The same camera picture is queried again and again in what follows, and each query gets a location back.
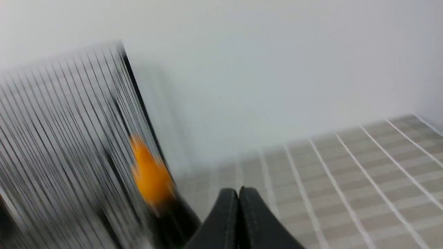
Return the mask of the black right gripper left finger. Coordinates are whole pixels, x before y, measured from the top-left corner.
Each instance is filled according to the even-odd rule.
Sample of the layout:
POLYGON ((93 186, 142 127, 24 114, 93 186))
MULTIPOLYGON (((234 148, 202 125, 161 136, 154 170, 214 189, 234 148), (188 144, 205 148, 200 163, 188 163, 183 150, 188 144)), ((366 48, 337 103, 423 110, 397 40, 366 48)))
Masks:
POLYGON ((235 189, 220 189, 210 213, 185 249, 236 249, 238 210, 235 189))

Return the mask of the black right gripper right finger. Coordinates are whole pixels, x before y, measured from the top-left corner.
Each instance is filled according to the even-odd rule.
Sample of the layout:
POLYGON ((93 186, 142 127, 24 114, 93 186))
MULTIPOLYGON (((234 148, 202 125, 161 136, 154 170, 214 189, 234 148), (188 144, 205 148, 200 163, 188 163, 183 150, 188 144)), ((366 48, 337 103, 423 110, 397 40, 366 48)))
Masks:
POLYGON ((238 200, 240 249, 304 249, 276 218, 255 188, 241 187, 238 200))

